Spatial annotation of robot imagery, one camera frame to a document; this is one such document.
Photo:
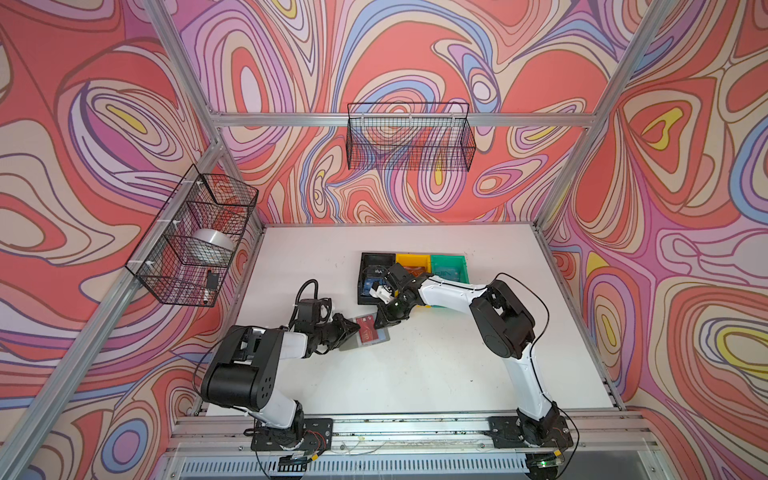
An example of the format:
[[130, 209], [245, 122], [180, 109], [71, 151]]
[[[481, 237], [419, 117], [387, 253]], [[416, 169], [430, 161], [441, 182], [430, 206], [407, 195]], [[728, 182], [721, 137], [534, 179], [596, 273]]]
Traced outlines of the grey card holder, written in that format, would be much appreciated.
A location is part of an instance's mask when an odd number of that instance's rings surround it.
[[339, 347], [341, 351], [370, 347], [390, 340], [387, 328], [377, 328], [375, 326], [375, 314], [358, 316], [353, 318], [352, 321], [359, 326], [359, 329], [354, 335], [341, 344]]

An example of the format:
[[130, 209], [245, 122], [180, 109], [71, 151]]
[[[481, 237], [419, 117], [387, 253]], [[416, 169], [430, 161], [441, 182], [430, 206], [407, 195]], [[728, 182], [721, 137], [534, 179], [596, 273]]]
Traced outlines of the red card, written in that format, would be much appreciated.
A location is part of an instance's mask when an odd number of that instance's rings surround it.
[[374, 327], [375, 317], [373, 315], [356, 317], [355, 322], [360, 325], [358, 336], [361, 345], [375, 343], [379, 340], [378, 330]]

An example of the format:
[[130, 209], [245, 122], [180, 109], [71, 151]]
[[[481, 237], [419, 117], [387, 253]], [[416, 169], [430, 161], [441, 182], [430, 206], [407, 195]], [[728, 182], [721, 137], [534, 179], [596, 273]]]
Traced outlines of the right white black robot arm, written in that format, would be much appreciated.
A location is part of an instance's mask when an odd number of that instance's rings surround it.
[[432, 273], [412, 275], [402, 265], [391, 266], [368, 289], [378, 301], [376, 326], [394, 326], [410, 318], [417, 306], [442, 307], [470, 315], [484, 345], [505, 361], [517, 395], [518, 431], [531, 446], [545, 444], [561, 419], [536, 372], [533, 349], [535, 319], [504, 281], [486, 285], [447, 280]]

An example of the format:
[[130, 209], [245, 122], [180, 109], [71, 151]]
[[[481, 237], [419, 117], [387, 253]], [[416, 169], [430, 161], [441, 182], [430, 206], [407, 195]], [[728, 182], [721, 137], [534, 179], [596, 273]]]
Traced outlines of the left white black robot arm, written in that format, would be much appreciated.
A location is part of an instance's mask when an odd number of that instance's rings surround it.
[[243, 411], [269, 428], [288, 430], [302, 417], [302, 406], [277, 389], [280, 362], [327, 354], [359, 331], [359, 324], [340, 313], [292, 320], [278, 328], [233, 326], [206, 369], [201, 399]]

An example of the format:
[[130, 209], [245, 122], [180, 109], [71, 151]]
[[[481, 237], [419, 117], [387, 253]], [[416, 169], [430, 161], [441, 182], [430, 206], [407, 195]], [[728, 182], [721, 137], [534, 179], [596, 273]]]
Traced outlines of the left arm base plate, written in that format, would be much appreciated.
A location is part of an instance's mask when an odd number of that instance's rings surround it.
[[330, 417], [295, 420], [287, 429], [257, 424], [251, 428], [254, 452], [320, 454], [332, 447], [334, 420]]

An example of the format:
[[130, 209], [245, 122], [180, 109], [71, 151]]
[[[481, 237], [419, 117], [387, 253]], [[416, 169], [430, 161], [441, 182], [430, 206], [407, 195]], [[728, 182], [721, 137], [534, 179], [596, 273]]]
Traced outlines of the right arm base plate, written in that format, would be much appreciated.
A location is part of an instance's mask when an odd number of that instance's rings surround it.
[[495, 448], [534, 448], [566, 450], [574, 446], [571, 430], [560, 415], [532, 420], [527, 416], [491, 416], [488, 430]]

